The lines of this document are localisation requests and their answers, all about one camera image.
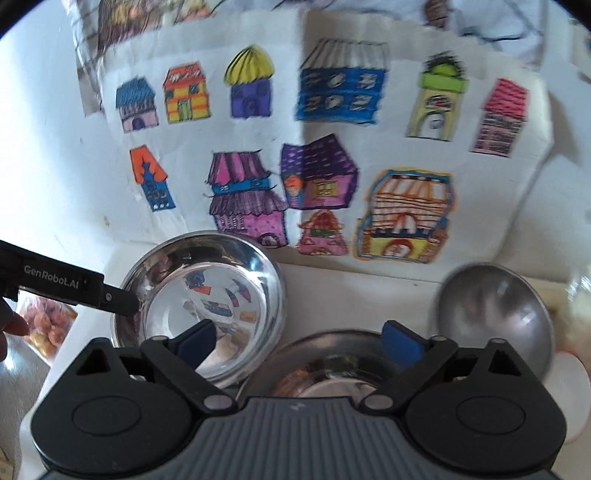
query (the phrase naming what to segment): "screw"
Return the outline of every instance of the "screw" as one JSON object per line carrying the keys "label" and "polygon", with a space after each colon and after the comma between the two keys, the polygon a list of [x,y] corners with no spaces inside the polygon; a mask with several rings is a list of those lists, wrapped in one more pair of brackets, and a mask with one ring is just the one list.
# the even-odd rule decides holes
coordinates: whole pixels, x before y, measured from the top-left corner
{"label": "screw", "polygon": [[227,410],[232,403],[232,399],[227,395],[209,395],[203,400],[203,405],[208,410]]}
{"label": "screw", "polygon": [[388,410],[394,405],[394,401],[387,395],[370,395],[365,398],[365,406],[372,410]]}

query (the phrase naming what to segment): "drawing of house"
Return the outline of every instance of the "drawing of house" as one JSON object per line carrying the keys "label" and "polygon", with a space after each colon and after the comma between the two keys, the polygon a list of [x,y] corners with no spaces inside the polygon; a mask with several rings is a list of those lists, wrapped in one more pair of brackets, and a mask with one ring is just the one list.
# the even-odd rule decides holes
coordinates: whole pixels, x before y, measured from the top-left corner
{"label": "drawing of house", "polygon": [[302,255],[346,255],[349,252],[340,232],[342,225],[330,210],[315,212],[300,228],[302,234],[295,249]]}
{"label": "drawing of house", "polygon": [[486,103],[473,152],[509,157],[526,121],[527,90],[508,79],[498,79]]}
{"label": "drawing of house", "polygon": [[169,124],[211,116],[205,75],[198,62],[170,69],[163,88]]}
{"label": "drawing of house", "polygon": [[153,212],[176,207],[168,191],[168,175],[145,145],[129,151],[135,182],[142,187]]}
{"label": "drawing of house", "polygon": [[378,177],[356,235],[359,259],[432,262],[448,237],[452,176],[388,170]]}
{"label": "drawing of house", "polygon": [[117,88],[115,108],[119,109],[124,132],[158,125],[155,96],[144,77],[136,77]]}
{"label": "drawing of house", "polygon": [[159,0],[100,0],[98,53],[160,26]]}
{"label": "drawing of house", "polygon": [[348,208],[358,175],[335,134],[302,147],[284,144],[281,150],[281,180],[293,209]]}
{"label": "drawing of house", "polygon": [[460,115],[462,93],[468,87],[461,63],[448,51],[430,57],[419,87],[407,137],[450,141]]}
{"label": "drawing of house", "polygon": [[386,43],[322,38],[301,66],[296,118],[376,123],[388,64]]}
{"label": "drawing of house", "polygon": [[251,45],[228,65],[224,82],[231,86],[232,118],[271,116],[273,63],[263,50]]}
{"label": "drawing of house", "polygon": [[287,204],[271,190],[259,152],[215,153],[207,183],[209,214],[220,232],[241,233],[267,248],[287,245]]}

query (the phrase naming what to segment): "orange house drawing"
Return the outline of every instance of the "orange house drawing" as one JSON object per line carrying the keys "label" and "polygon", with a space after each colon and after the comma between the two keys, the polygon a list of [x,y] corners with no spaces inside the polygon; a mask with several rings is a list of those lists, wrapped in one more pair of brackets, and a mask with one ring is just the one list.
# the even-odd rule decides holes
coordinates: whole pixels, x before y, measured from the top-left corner
{"label": "orange house drawing", "polygon": [[212,115],[209,111],[205,75],[198,62],[170,69],[163,88],[169,124]]}

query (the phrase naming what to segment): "pink house drawing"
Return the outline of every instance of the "pink house drawing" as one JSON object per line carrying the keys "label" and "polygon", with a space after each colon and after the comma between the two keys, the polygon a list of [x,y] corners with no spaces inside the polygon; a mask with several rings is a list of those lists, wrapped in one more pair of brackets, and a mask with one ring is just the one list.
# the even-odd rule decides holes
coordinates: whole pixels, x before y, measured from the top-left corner
{"label": "pink house drawing", "polygon": [[270,175],[257,151],[213,155],[209,214],[218,231],[241,233],[267,248],[287,245],[287,204],[271,190]]}
{"label": "pink house drawing", "polygon": [[511,156],[519,131],[526,122],[527,90],[508,79],[498,79],[482,106],[484,116],[472,149],[475,153]]}
{"label": "pink house drawing", "polygon": [[330,210],[315,212],[300,228],[302,234],[295,249],[302,255],[346,255],[349,252],[340,232],[342,225]]}
{"label": "pink house drawing", "polygon": [[284,144],[281,150],[281,180],[293,209],[348,208],[358,174],[335,134],[302,147]]}

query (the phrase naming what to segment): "paper sheet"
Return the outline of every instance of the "paper sheet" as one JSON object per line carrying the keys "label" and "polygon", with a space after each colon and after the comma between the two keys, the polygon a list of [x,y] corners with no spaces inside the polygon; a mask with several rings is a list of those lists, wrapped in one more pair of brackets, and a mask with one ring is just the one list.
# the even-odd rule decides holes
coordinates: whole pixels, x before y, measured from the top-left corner
{"label": "paper sheet", "polygon": [[552,145],[535,73],[380,15],[163,28],[110,49],[99,82],[145,225],[121,240],[218,229],[282,262],[439,281],[495,256]]}
{"label": "paper sheet", "polygon": [[537,67],[545,0],[62,0],[76,46],[85,115],[101,109],[97,61],[113,44],[211,15],[284,8],[380,12],[396,20],[454,31]]}

